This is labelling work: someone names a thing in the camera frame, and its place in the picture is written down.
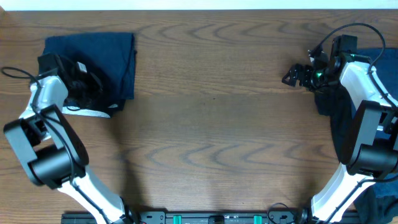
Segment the navy blue shorts garment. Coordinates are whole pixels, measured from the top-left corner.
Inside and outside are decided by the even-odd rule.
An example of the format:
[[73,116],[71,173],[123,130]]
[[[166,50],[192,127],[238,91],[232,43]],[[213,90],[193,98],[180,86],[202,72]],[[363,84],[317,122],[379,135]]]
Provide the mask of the navy blue shorts garment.
[[108,108],[134,98],[135,41],[131,32],[60,35],[46,38],[44,53],[56,53],[85,64],[104,86],[97,105]]

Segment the black shorts garment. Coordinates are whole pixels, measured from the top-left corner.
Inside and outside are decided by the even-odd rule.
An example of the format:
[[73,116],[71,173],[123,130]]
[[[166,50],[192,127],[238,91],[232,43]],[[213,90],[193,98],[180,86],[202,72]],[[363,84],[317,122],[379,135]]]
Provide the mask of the black shorts garment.
[[112,118],[113,115],[124,109],[126,100],[110,102],[92,102],[69,100],[64,102],[62,113],[77,116],[90,116],[98,118]]

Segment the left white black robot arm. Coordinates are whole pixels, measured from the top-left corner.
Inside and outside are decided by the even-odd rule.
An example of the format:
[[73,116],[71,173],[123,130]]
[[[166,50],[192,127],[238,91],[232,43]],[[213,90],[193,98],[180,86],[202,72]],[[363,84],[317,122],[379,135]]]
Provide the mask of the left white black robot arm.
[[63,115],[69,103],[90,107],[103,95],[103,82],[85,64],[57,54],[38,58],[39,74],[30,78],[31,96],[18,119],[3,132],[30,181],[75,199],[96,223],[139,223],[121,196],[89,167],[85,146]]

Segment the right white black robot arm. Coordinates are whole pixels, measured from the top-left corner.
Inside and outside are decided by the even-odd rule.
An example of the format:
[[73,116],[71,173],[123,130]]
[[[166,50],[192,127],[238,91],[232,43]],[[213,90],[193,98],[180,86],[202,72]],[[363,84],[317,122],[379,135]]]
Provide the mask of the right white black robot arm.
[[311,64],[293,65],[282,78],[314,93],[331,118],[339,165],[326,186],[300,209],[296,223],[336,223],[376,183],[397,173],[397,100],[389,95],[373,60],[352,50],[310,53]]

